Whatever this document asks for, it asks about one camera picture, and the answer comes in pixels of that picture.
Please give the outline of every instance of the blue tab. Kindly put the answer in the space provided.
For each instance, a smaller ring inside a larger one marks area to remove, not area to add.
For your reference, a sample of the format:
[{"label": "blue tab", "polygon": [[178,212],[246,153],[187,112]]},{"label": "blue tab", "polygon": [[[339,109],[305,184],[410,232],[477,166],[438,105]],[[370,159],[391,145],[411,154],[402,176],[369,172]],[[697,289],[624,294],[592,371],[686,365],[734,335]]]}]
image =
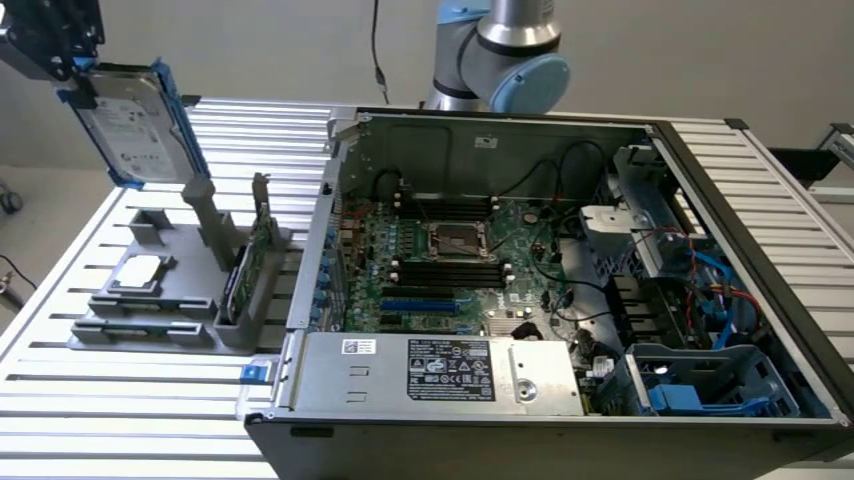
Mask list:
[{"label": "blue tab", "polygon": [[245,365],[241,372],[242,385],[267,385],[267,372],[270,367],[266,365]]}]

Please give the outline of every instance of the aluminum profile table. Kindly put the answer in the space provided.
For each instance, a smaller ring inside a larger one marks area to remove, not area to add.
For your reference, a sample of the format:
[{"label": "aluminum profile table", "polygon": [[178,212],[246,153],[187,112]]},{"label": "aluminum profile table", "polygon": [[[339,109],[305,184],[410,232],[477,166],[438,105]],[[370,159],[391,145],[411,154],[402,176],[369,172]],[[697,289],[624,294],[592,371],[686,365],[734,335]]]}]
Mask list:
[{"label": "aluminum profile table", "polygon": [[[271,174],[273,213],[295,232],[261,352],[281,346],[289,295],[326,153],[331,108],[205,99],[191,122],[215,179],[217,203],[249,225],[251,178]],[[849,239],[750,132],[724,121],[670,119],[802,302],[854,363],[854,270]],[[141,207],[194,223],[179,185],[117,189],[0,337],[0,478],[271,479],[235,417],[246,357],[73,351],[70,327],[133,240]],[[250,401],[270,395],[254,386]],[[769,479],[842,479],[854,457],[798,464]]]}]

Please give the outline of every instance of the sticker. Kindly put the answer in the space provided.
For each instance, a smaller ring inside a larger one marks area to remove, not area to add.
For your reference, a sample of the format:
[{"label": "sticker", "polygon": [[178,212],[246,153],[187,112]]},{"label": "sticker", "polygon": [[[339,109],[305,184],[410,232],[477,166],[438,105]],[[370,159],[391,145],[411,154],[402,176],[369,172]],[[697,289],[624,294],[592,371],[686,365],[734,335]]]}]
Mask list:
[{"label": "sticker", "polygon": [[593,357],[593,376],[598,378],[605,378],[609,373],[614,370],[614,359],[606,357],[605,355],[600,355],[598,357]]},{"label": "sticker", "polygon": [[407,363],[413,400],[496,401],[489,341],[410,340]]},{"label": "sticker", "polygon": [[99,97],[93,119],[119,170],[145,181],[177,180],[173,159],[142,105],[133,100]]},{"label": "sticker", "polygon": [[377,339],[357,338],[342,342],[342,353],[345,355],[374,355],[377,353]]},{"label": "sticker", "polygon": [[476,148],[498,148],[498,138],[476,137]]}]

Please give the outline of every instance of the circuit board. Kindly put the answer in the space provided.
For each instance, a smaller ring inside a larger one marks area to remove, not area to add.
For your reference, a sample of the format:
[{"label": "circuit board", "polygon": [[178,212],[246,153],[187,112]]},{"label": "circuit board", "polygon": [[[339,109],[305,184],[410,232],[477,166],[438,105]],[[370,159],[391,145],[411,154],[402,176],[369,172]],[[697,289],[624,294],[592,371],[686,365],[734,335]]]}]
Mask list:
[{"label": "circuit board", "polygon": [[[542,206],[509,201],[482,221],[399,218],[391,205],[367,201],[349,204],[345,211],[346,331],[510,335],[526,321],[549,330],[545,306],[560,299],[562,286],[538,273],[533,262],[556,278],[565,276],[557,238],[541,221]],[[509,267],[513,281],[493,288],[448,288],[453,312],[389,312],[385,292],[398,285],[395,265],[429,268],[445,262]]]},{"label": "circuit board", "polygon": [[262,204],[261,212],[253,225],[250,242],[241,249],[238,254],[238,267],[226,284],[223,317],[233,323],[237,322],[241,312],[243,312],[253,298],[253,291],[258,283],[265,255],[273,245],[273,228],[270,206],[265,203]]}]

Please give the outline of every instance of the blue latch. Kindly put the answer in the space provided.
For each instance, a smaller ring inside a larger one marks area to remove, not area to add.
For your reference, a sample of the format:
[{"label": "blue latch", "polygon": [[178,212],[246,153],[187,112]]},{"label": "blue latch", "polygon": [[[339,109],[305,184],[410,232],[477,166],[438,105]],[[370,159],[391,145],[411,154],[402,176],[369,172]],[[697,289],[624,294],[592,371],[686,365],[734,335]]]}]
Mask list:
[{"label": "blue latch", "polygon": [[694,385],[658,385],[649,392],[653,410],[662,415],[753,417],[770,403],[758,397],[745,403],[704,405]]},{"label": "blue latch", "polygon": [[241,371],[242,385],[267,385],[270,383],[270,365],[245,365]]}]

